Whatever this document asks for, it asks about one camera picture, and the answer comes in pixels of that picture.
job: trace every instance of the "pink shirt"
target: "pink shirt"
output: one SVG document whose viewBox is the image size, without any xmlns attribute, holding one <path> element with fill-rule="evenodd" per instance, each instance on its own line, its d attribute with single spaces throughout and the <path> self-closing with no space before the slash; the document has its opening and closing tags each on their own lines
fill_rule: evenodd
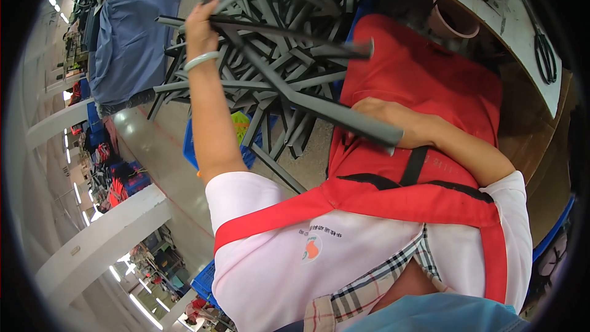
<svg viewBox="0 0 590 332">
<path fill-rule="evenodd" d="M 495 201 L 506 242 L 506 304 L 520 311 L 532 269 L 532 238 L 523 176 L 516 171 L 480 191 Z M 213 178 L 205 189 L 213 231 L 223 223 L 283 201 L 275 182 L 249 172 Z M 312 228 L 318 239 L 309 245 Z M 331 294 L 401 250 L 421 223 L 328 214 L 223 246 L 215 255 L 212 291 L 240 332 L 272 332 L 301 320 L 307 303 Z M 428 243 L 444 284 L 463 295 L 485 289 L 479 230 L 463 225 L 428 225 Z M 342 331 L 369 311 L 338 323 Z"/>
</svg>

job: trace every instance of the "red apron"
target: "red apron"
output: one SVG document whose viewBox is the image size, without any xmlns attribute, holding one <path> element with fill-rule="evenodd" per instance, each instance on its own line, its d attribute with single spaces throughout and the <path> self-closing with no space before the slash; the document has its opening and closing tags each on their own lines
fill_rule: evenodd
<svg viewBox="0 0 590 332">
<path fill-rule="evenodd" d="M 490 71 L 372 14 L 361 18 L 355 40 L 374 39 L 370 61 L 350 61 L 340 101 L 374 97 L 437 114 L 498 146 L 502 97 Z M 328 180 L 318 188 L 221 225 L 215 252 L 232 241 L 304 222 L 332 210 L 418 223 L 479 228 L 486 270 L 485 298 L 505 302 L 505 238 L 493 199 L 458 163 L 435 149 L 396 149 L 392 157 L 365 141 L 347 141 L 335 127 Z"/>
</svg>

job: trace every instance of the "white table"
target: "white table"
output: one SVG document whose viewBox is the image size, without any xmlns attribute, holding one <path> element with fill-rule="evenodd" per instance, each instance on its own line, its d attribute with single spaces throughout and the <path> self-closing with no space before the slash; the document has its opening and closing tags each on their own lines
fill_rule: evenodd
<svg viewBox="0 0 590 332">
<path fill-rule="evenodd" d="M 455 0 L 473 12 L 482 23 L 505 45 L 520 62 L 529 78 L 539 90 L 552 117 L 557 113 L 557 102 L 561 89 L 562 63 L 555 52 L 557 81 L 546 85 L 539 73 L 535 60 L 535 30 L 521 0 L 505 0 L 503 16 L 500 16 L 483 0 Z"/>
</svg>

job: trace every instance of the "white pillar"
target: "white pillar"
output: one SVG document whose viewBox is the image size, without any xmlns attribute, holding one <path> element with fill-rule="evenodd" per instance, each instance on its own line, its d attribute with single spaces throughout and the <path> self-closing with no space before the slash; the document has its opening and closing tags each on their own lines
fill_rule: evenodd
<svg viewBox="0 0 590 332">
<path fill-rule="evenodd" d="M 41 94 L 39 95 L 39 99 L 40 100 L 47 100 L 49 98 L 54 97 L 55 95 L 57 95 L 59 93 L 63 93 L 65 90 L 72 88 L 74 86 L 74 84 L 76 83 L 76 81 L 83 79 L 85 77 L 86 76 L 84 73 L 80 73 L 78 75 L 73 75 L 71 77 L 68 77 L 65 80 L 59 80 L 59 81 L 49 85 L 47 87 L 47 90 L 44 90 L 45 93 L 43 93 L 43 91 L 41 91 Z"/>
<path fill-rule="evenodd" d="M 82 100 L 79 103 L 66 107 L 61 111 L 48 116 L 46 119 L 29 128 L 26 133 L 26 145 L 33 150 L 54 137 L 64 128 L 69 128 L 76 123 L 88 120 L 88 107 L 86 104 L 94 101 L 94 98 Z"/>
<path fill-rule="evenodd" d="M 168 332 L 171 329 L 172 325 L 178 320 L 178 318 L 180 318 L 182 313 L 185 312 L 187 305 L 196 299 L 196 297 L 196 291 L 191 288 L 180 300 L 176 302 L 172 309 L 170 309 L 170 312 L 164 315 L 164 318 L 160 319 L 160 324 L 162 325 L 164 332 Z"/>
<path fill-rule="evenodd" d="M 50 82 L 53 82 L 53 81 L 56 81 L 57 80 L 57 76 L 58 75 L 63 75 L 63 74 L 64 74 L 64 69 L 63 68 L 54 69 L 54 70 L 48 72 L 47 79 Z"/>
<path fill-rule="evenodd" d="M 41 266 L 35 280 L 51 305 L 65 308 L 117 259 L 171 218 L 152 184 L 84 228 Z"/>
</svg>

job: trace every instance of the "black strip on apron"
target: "black strip on apron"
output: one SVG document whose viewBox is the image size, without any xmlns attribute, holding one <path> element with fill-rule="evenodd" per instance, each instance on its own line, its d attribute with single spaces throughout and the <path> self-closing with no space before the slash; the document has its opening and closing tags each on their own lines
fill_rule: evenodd
<svg viewBox="0 0 590 332">
<path fill-rule="evenodd" d="M 350 174 L 348 176 L 338 176 L 337 178 L 341 180 L 371 183 L 379 191 L 391 190 L 393 188 L 401 188 L 404 186 L 412 186 L 417 184 L 418 177 L 420 176 L 420 172 L 422 170 L 422 167 L 424 166 L 424 159 L 426 159 L 427 152 L 427 146 L 422 146 L 413 149 L 412 153 L 409 156 L 408 166 L 406 166 L 406 169 L 403 171 L 402 179 L 399 183 L 373 173 L 357 173 Z M 483 193 L 480 190 L 472 188 L 471 186 L 467 186 L 465 184 L 438 180 L 424 182 L 423 184 L 434 184 L 443 188 L 448 188 L 449 190 L 459 191 L 463 194 L 471 196 L 474 199 L 481 200 L 488 204 L 494 202 L 494 199 L 492 199 L 492 197 L 489 194 Z"/>
<path fill-rule="evenodd" d="M 283 326 L 274 332 L 301 332 L 303 331 L 303 320 L 298 320 L 296 322 L 290 323 L 286 326 Z"/>
</svg>

